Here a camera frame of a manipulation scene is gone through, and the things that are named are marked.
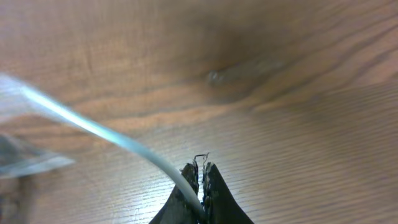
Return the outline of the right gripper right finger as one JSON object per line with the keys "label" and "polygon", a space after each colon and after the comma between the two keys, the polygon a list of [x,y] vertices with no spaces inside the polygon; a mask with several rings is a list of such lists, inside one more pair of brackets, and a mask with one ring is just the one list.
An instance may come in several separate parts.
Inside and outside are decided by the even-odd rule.
{"label": "right gripper right finger", "polygon": [[235,201],[216,164],[203,171],[203,205],[209,224],[254,224]]}

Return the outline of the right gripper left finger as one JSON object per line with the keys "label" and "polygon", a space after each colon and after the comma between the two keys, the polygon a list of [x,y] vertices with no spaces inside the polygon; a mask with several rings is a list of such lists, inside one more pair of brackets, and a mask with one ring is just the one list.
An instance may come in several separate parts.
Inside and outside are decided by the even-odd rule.
{"label": "right gripper left finger", "polygon": [[[181,175],[187,180],[191,188],[198,195],[198,165],[196,162],[187,163],[181,170]],[[198,218],[186,201],[183,193],[175,186],[164,206],[158,211],[149,224],[197,224]]]}

